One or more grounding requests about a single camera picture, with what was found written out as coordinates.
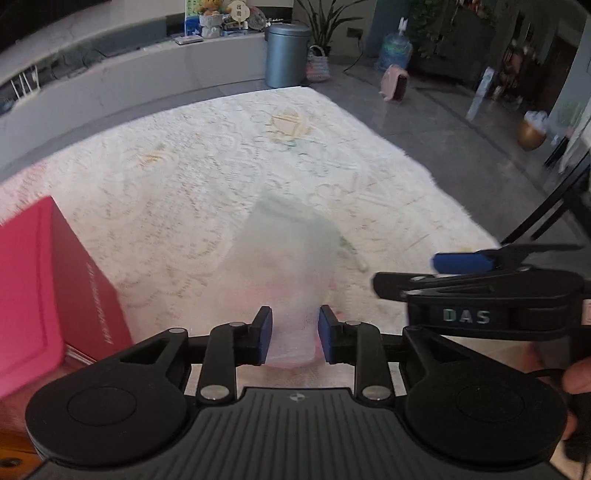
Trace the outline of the person right hand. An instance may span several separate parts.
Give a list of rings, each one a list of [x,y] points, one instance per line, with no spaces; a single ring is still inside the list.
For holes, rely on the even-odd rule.
[[[573,401],[577,395],[587,394],[590,392],[591,384],[591,358],[586,358],[571,365],[564,373],[562,378],[562,388],[567,394],[569,406],[573,405]],[[579,414],[570,411],[568,413],[567,425],[562,435],[563,440],[567,440],[572,436],[579,426]]]

